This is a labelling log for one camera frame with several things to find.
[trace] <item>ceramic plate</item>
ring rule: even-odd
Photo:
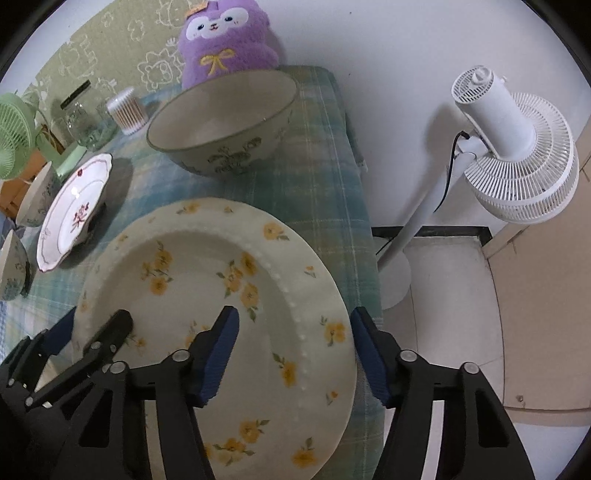
[[[102,204],[113,157],[100,154],[76,170],[61,188],[43,221],[37,244],[42,272],[56,268],[72,248],[83,242],[88,224]]]
[[[271,215],[199,199],[134,222],[86,279],[76,359],[118,309],[131,312],[134,331],[115,359],[139,367],[188,347],[224,305],[238,309],[240,333],[218,395],[196,410],[216,478],[309,480],[348,423],[355,348],[330,273]],[[160,479],[154,410],[147,431]]]

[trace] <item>plaid tablecloth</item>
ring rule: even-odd
[[[119,135],[107,145],[104,150],[114,160],[105,217],[88,244],[60,268],[35,273],[26,298],[0,303],[0,358],[23,336],[50,327],[77,303],[89,268],[121,230],[160,206],[193,197],[249,203],[285,222],[320,256],[349,311],[363,305],[381,321],[374,244],[334,77],[316,67],[285,70],[301,89],[293,122],[275,158],[251,173],[226,183],[199,177],[150,149],[145,131]],[[145,99],[148,109],[179,91],[175,86],[150,95]],[[23,238],[35,267],[38,230],[28,229]],[[360,372],[345,435],[316,478],[369,479],[382,450],[383,420],[383,409]]]

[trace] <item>pink floral plate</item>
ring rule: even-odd
[[[57,194],[43,221],[37,244],[37,263],[48,272],[88,236],[90,221],[103,204],[113,157],[99,154],[78,168]]]

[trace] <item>green fan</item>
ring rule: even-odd
[[[53,163],[60,178],[65,178],[86,153],[86,148],[73,143],[59,154],[41,128],[35,128],[39,97],[29,95],[25,102],[13,93],[0,95],[0,179],[17,178],[38,148]]]

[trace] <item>small bowl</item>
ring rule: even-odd
[[[0,300],[17,298],[28,288],[30,265],[27,251],[14,231],[10,232],[0,251]]]
[[[43,224],[49,207],[60,191],[61,183],[51,162],[37,174],[17,213],[17,225],[37,227]]]

